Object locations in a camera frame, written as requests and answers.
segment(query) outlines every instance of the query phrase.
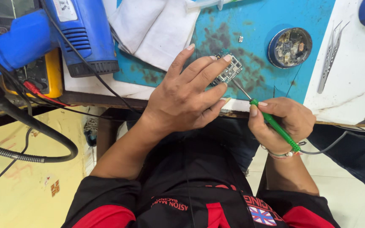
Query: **hand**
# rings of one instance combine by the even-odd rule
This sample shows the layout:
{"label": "hand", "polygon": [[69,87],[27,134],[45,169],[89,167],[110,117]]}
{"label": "hand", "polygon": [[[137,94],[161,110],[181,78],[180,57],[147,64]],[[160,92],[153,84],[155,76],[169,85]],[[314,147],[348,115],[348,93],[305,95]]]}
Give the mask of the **hand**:
{"label": "hand", "polygon": [[316,117],[311,110],[300,103],[285,97],[272,98],[250,107],[249,128],[256,139],[274,154],[282,155],[292,147],[272,127],[264,123],[261,112],[282,117],[282,126],[295,142],[308,137]]}
{"label": "hand", "polygon": [[226,83],[208,91],[205,88],[230,64],[232,57],[228,55],[217,60],[215,56],[205,56],[181,73],[194,48],[191,44],[175,58],[164,80],[151,94],[142,115],[151,128],[165,135],[205,127],[226,103],[220,100],[227,90]]}

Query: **metal tweezers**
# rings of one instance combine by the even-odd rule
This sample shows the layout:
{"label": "metal tweezers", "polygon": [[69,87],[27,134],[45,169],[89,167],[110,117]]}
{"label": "metal tweezers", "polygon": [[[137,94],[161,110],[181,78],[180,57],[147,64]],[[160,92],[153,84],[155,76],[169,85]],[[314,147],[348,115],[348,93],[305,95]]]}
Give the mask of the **metal tweezers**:
{"label": "metal tweezers", "polygon": [[317,92],[319,94],[321,94],[323,92],[323,89],[325,88],[325,84],[326,84],[326,80],[328,79],[329,76],[329,72],[332,68],[333,65],[333,61],[335,60],[337,51],[339,50],[339,46],[340,46],[340,38],[342,37],[342,32],[343,29],[350,23],[348,22],[341,30],[339,33],[339,37],[337,38],[336,44],[335,44],[335,31],[337,29],[337,27],[340,26],[340,24],[342,23],[342,21],[336,26],[336,28],[333,30],[332,32],[332,37],[331,37],[331,42],[329,44],[328,50],[326,51],[326,58],[325,58],[325,64],[323,66],[323,71],[322,71],[322,75],[320,78],[320,82],[319,82],[319,87],[317,89]]}

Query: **white cloth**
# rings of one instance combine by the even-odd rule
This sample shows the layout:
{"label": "white cloth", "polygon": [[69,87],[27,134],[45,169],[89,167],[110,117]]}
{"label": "white cloth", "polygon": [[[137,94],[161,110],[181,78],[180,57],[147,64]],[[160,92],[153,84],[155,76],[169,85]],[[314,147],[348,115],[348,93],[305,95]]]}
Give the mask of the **white cloth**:
{"label": "white cloth", "polygon": [[118,47],[167,71],[178,53],[190,45],[200,9],[186,12],[189,2],[123,0],[114,13],[107,15]]}

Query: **heat gun vent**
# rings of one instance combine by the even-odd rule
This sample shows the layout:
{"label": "heat gun vent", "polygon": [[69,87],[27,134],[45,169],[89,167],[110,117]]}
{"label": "heat gun vent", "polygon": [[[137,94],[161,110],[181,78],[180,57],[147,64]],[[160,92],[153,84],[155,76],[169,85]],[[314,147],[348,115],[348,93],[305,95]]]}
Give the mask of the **heat gun vent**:
{"label": "heat gun vent", "polygon": [[[78,51],[91,50],[91,44],[85,28],[69,28],[62,30],[62,32]],[[64,42],[64,44],[67,52],[73,51],[67,42]]]}

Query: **flexible metal hose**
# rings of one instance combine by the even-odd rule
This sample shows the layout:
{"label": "flexible metal hose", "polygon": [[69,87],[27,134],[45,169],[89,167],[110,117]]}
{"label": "flexible metal hose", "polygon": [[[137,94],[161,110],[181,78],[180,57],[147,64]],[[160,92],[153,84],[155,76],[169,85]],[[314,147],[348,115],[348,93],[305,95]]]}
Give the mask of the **flexible metal hose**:
{"label": "flexible metal hose", "polygon": [[0,147],[0,156],[8,157],[15,160],[22,160],[22,161],[30,161],[30,162],[38,162],[44,163],[46,157],[36,156],[36,155],[23,155],[18,152],[10,151]]}

